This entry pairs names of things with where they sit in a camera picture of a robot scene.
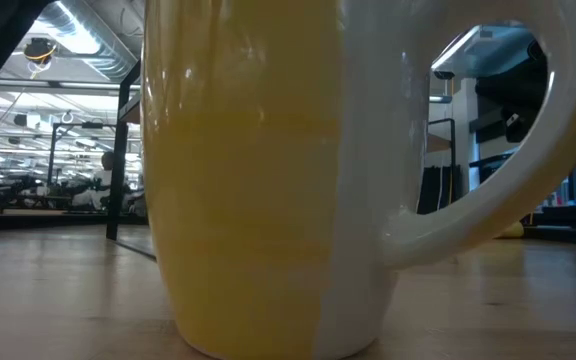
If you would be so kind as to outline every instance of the mug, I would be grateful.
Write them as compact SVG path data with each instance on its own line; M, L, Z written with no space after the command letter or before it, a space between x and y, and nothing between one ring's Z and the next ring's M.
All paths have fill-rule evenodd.
M576 163L576 0L150 0L146 18L150 224L179 331L208 355L358 352L396 270L492 238ZM509 19L549 60L534 128L416 215L433 59Z

